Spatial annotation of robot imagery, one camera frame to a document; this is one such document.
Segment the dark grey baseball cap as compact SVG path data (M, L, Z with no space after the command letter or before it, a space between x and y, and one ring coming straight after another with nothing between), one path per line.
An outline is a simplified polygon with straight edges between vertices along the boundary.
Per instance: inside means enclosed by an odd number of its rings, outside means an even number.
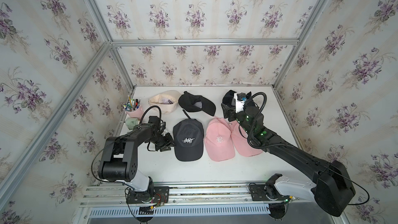
M199 160L204 150L204 128L201 122L191 118L182 110L186 119L173 127L175 156L181 162Z

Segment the pink cap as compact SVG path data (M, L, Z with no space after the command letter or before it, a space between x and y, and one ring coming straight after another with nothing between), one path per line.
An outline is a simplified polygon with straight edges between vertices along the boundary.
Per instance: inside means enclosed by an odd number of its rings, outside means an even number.
M212 161L221 162L235 157L231 130L224 119L214 118L208 124L204 144Z
M248 144L246 135L242 136L241 133L239 132L239 125L237 121L230 122L230 125L231 125L232 142L234 144L234 147L241 156L253 157L263 153L261 149L252 148Z

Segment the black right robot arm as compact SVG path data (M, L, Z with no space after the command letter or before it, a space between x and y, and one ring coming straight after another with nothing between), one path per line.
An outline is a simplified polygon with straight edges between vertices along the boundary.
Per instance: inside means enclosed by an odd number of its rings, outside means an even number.
M264 195L271 201L298 197L317 203L326 213L339 217L356 191L345 166L328 162L291 145L276 132L263 125L264 116L257 106L245 107L236 112L234 106L222 104L225 118L237 121L239 134L253 149L261 149L287 162L308 180L292 179L282 174L271 176L263 188Z

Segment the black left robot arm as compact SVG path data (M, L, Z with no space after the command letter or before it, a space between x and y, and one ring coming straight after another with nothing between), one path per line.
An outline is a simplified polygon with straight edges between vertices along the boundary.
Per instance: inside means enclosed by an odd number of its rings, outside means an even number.
M121 183L126 186L127 203L150 203L156 199L151 177L138 169L138 148L153 144L155 151L169 151L174 141L164 133L166 122L150 116L148 123L139 123L130 132L119 137L110 137L101 150L97 180L106 183Z

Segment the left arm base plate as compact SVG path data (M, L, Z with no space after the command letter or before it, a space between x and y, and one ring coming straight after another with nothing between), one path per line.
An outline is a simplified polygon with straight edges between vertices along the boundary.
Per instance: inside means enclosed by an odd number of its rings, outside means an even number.
M170 187L149 187L145 192L135 192L131 188L125 189L128 204L165 204L169 201Z

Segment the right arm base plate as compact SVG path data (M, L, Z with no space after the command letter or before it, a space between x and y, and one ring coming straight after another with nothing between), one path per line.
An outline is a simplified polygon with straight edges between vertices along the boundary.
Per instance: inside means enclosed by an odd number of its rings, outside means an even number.
M258 185L250 183L248 185L249 192L253 201L282 201L289 202L293 199L292 196L283 196L276 187L271 184Z

